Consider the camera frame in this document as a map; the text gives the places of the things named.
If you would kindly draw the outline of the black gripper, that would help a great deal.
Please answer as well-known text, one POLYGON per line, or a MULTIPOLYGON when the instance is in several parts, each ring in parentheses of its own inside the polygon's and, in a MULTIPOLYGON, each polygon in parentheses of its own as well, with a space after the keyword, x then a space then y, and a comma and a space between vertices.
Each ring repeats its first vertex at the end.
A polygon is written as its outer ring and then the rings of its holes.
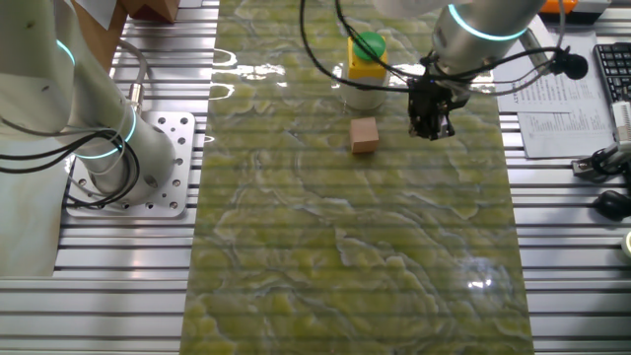
POLYGON ((423 78, 408 79, 407 86, 409 135, 429 140, 454 136, 449 115, 468 103, 468 94, 423 78))

